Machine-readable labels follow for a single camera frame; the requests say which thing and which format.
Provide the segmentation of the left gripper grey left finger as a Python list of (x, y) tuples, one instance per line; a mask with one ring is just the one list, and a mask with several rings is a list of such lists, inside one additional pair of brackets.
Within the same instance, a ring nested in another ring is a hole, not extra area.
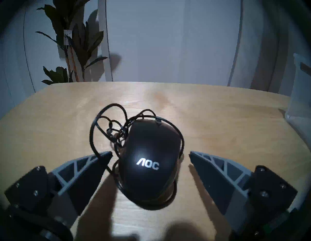
[(11, 205), (72, 227), (95, 193), (111, 151), (70, 160), (51, 172), (37, 166), (4, 192)]

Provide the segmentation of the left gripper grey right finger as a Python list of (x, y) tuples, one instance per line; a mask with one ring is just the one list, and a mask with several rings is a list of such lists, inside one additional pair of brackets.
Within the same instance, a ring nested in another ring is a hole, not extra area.
[(271, 169), (252, 172), (230, 159), (191, 151), (204, 188), (234, 232), (264, 232), (264, 226), (290, 207), (298, 191)]

